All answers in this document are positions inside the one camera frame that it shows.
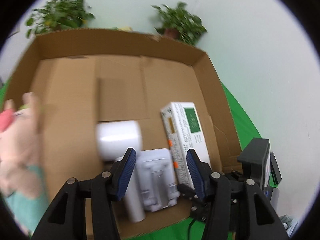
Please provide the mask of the white folding phone stand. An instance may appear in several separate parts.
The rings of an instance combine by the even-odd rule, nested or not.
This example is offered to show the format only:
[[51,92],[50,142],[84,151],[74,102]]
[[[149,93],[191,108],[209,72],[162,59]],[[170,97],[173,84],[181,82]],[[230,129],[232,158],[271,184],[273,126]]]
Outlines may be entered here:
[[144,209],[156,212],[177,204],[177,189],[171,153],[166,148],[141,151],[136,168]]

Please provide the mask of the white handheld fan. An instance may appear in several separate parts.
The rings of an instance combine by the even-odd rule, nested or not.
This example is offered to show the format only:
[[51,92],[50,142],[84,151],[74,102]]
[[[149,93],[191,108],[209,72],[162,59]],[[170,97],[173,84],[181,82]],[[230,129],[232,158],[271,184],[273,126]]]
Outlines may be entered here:
[[[96,136],[103,161],[119,161],[128,148],[133,148],[137,154],[142,149],[140,126],[134,120],[99,123]],[[131,176],[124,202],[130,222],[138,223],[145,219],[136,170]]]

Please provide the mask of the long brown cardboard box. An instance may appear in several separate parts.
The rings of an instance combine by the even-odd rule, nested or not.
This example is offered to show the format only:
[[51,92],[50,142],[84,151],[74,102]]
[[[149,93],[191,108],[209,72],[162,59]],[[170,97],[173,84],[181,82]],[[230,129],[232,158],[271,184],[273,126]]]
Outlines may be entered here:
[[91,179],[101,171],[97,88],[93,57],[44,60],[37,68],[31,91],[42,105],[42,162],[50,199],[68,178]]

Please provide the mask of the potted green plant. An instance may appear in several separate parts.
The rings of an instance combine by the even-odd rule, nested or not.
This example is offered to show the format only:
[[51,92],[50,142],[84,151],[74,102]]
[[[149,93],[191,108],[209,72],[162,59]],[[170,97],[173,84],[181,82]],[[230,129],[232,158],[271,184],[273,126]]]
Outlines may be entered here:
[[52,31],[85,27],[95,19],[85,0],[50,0],[33,9],[25,22],[26,38]]
[[160,35],[195,47],[200,38],[207,33],[199,16],[186,9],[187,3],[178,2],[174,8],[164,4],[152,7],[157,11],[157,19],[161,23],[160,27],[155,28]]

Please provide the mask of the green tablecloth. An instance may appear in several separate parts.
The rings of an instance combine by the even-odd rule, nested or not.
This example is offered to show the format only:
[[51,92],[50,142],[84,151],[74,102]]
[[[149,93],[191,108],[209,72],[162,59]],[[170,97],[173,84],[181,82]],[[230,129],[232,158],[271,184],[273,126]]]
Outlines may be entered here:
[[[223,89],[231,109],[240,146],[244,148],[253,137],[260,137],[260,134],[231,92],[225,86]],[[12,216],[16,218],[18,226],[27,234],[27,237],[30,237],[49,205],[46,192],[43,191],[35,199],[26,198],[17,192],[8,197],[3,196],[3,199]],[[192,218],[187,218],[161,230],[136,236],[134,239],[187,239],[188,226],[192,221]]]

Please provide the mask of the left potted green plant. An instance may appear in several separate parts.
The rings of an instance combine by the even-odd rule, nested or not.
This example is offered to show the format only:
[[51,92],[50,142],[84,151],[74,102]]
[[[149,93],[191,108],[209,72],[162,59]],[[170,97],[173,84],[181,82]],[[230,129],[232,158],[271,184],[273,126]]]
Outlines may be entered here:
[[85,0],[50,0],[33,9],[25,22],[26,38],[52,31],[85,27],[95,19]]

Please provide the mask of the large open cardboard tray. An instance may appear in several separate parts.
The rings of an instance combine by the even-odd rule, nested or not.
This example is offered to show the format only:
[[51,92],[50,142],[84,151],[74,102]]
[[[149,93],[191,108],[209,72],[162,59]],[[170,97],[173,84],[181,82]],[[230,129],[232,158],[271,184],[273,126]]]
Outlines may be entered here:
[[83,56],[96,60],[97,124],[136,120],[144,150],[166,148],[161,109],[171,102],[192,102],[212,168],[228,172],[237,167],[238,135],[209,56],[169,38],[107,29],[39,35],[21,57],[5,98],[22,105],[41,61]]

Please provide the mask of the black remote on table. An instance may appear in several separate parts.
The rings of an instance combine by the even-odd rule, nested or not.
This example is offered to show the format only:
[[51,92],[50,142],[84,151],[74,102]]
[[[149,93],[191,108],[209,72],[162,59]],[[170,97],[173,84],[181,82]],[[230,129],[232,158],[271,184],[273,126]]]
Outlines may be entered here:
[[275,185],[278,185],[282,180],[282,176],[280,173],[280,169],[279,169],[276,157],[273,152],[271,152],[271,173],[272,173],[273,183]]

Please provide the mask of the white green medicine box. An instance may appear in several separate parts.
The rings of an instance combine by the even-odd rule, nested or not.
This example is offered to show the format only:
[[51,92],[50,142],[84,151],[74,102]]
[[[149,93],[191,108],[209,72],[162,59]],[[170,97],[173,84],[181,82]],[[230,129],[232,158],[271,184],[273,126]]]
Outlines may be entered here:
[[193,189],[193,182],[187,167],[188,150],[194,149],[200,161],[210,163],[195,105],[192,102],[171,102],[161,109],[161,116],[178,183]]

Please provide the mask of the pink pig plush toy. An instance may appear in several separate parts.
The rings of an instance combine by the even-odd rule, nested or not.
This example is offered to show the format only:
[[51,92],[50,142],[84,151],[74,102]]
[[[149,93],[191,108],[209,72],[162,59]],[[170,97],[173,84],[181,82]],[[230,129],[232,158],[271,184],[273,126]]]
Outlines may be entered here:
[[1,112],[1,194],[9,213],[31,236],[49,201],[42,170],[41,106],[32,92],[16,109],[12,99]]

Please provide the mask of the right potted green plant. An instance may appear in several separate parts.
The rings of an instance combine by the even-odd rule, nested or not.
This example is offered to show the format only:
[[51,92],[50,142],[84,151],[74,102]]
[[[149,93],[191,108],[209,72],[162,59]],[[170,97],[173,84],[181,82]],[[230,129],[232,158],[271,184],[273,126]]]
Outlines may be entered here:
[[164,4],[152,7],[157,11],[157,19],[161,23],[160,27],[155,28],[160,35],[195,47],[200,38],[207,33],[199,16],[186,9],[187,3],[178,2],[174,8]]

